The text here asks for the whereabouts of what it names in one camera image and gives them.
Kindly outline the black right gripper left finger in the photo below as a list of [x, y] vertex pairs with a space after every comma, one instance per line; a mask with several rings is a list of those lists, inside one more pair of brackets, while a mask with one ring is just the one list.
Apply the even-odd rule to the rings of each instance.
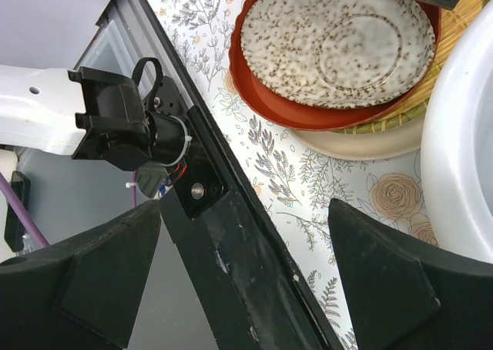
[[124, 349], [161, 228], [151, 200], [1, 264], [3, 349]]

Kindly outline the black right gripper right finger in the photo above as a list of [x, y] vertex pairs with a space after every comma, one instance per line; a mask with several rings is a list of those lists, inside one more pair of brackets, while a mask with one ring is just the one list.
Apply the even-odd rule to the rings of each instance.
[[492, 266], [384, 225], [342, 200], [328, 211], [360, 349], [490, 349]]

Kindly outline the white plastic bin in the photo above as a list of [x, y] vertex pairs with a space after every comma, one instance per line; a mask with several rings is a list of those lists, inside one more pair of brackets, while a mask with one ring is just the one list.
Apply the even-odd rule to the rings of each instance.
[[492, 261], [492, 4], [452, 49], [421, 141], [428, 216], [440, 247]]

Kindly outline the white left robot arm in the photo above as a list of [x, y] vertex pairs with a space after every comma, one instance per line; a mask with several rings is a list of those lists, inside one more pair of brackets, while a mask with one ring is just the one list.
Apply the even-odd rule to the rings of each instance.
[[[67, 69], [1, 68], [1, 142], [75, 160], [104, 160], [124, 171], [149, 161], [172, 167], [195, 156], [210, 158], [219, 147], [213, 124], [198, 107], [182, 116], [156, 109], [156, 98], [183, 103], [174, 79], [151, 58], [156, 81], [139, 96], [140, 74], [132, 77], [82, 67]], [[230, 74], [241, 98], [262, 117], [290, 129], [327, 131], [369, 123], [412, 96], [408, 88], [375, 106], [320, 108], [278, 96], [250, 71], [234, 31]]]

